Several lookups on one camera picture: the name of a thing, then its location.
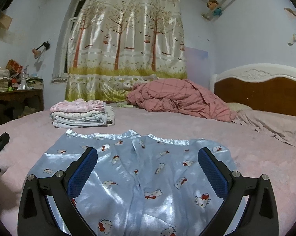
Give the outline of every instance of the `curtain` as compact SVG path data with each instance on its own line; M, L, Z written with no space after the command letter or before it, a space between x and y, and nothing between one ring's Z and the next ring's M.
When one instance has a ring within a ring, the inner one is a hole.
M119 102L136 83L187 78L179 0L86 0L67 60L69 101Z

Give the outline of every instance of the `wooden headboard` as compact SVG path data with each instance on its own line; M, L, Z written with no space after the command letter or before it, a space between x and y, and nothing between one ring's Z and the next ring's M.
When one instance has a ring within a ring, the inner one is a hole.
M224 102L296 116L296 68L250 64L213 75L210 90Z

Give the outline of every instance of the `white headboard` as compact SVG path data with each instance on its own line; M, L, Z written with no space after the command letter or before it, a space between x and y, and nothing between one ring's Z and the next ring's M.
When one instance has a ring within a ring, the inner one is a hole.
M276 77L286 77L296 81L296 68L278 64L250 64L239 66L213 75L209 89L214 93L215 83L226 78L237 78L245 82L263 82Z

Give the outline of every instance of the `window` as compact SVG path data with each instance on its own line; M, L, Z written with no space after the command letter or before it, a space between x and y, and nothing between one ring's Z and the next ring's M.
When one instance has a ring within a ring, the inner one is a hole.
M73 32L73 28L74 28L74 24L77 20L77 17L79 15L79 12L81 10L81 8L83 7L84 3L86 0L76 0L76 4L75 4L75 8L71 14L70 19L68 20L67 23L67 28L66 28L66 33L65 33L65 37L64 37L64 41L63 41L63 45L62 45L62 53L61 53L61 60L60 60L60 72L59 72L59 76L60 77L67 77L67 68L68 68L68 61L67 61L67 47L68 47L68 39L70 37L70 35Z

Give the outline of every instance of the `poster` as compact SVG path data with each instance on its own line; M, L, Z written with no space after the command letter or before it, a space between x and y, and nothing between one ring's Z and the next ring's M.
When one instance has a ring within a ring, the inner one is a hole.
M210 67L208 52L185 47L186 70L189 80L209 89L213 70Z

